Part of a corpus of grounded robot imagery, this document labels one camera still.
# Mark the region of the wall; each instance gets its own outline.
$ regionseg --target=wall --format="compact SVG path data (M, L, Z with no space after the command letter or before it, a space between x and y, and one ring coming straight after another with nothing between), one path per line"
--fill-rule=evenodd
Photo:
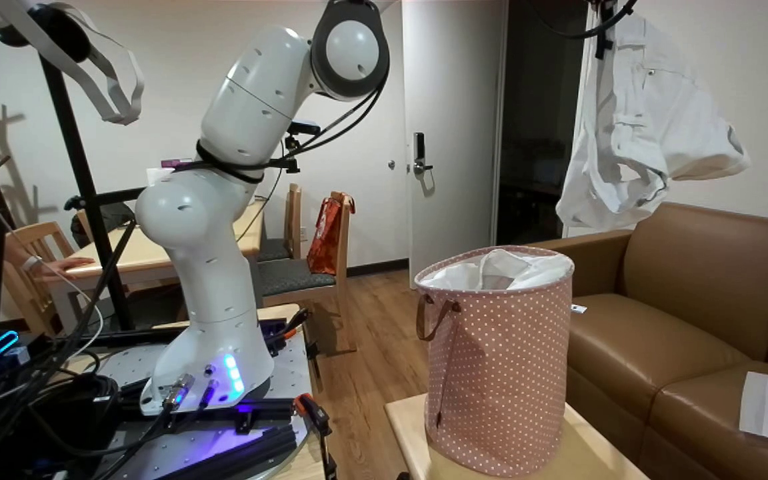
M754 159L732 178L674 183L670 199L768 216L768 3L642 0L636 12L684 52Z
M98 192L143 187L143 168L164 158L194 158L199 114L215 94L224 71L263 26L291 26L311 38L319 18L319 0L75 0L72 6L130 47L147 76L143 114L134 126L106 126L70 82L83 144ZM303 234L311 234L318 199L331 190L358 196L352 216L348 263L376 263L407 255L407 182L403 168L403 66L400 66L400 3L383 12L390 34L390 84L359 128L340 142L303 154L300 174L284 176L267 210L267 228L283 227L283 192L288 182L303 187ZM124 55L95 39L112 62ZM308 99L298 119L328 126L352 102ZM78 195L59 123L50 108L40 62L30 47L0 46L0 150L14 158L0 182L23 220L56 218L70 227L63 202Z

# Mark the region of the wooden floor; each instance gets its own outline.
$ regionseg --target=wooden floor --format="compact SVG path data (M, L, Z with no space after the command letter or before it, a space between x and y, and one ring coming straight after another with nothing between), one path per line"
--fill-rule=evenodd
M404 268L348 276L346 336L354 348L318 356L315 394L331 414L328 447L340 480L404 472L383 406L427 392L427 346L415 339L415 292Z

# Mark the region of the chair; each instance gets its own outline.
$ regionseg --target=chair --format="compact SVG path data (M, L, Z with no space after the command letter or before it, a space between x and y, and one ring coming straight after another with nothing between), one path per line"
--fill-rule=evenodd
M56 220L10 228L6 240L23 248L30 255L40 255L43 260L72 255L72 246ZM2 283L31 332L52 336L59 330L56 303L40 279L6 260Z
M283 236L263 236L255 254L259 260L300 258L300 187L288 183Z
M346 250L348 250L348 216L352 214L354 214L354 199L344 195L332 274L311 272L306 267L306 258L250 260L255 298L260 303L298 303L298 302L319 302L326 296L328 303L332 306L332 314L344 316L346 312Z

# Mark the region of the white fabric hanging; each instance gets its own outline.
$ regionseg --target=white fabric hanging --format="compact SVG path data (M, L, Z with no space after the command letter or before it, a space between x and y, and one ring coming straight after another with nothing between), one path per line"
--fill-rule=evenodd
M612 26L604 62L595 59L595 39L584 55L582 116L556 202L566 227L634 227L672 178L732 176L750 166L708 91L642 15Z

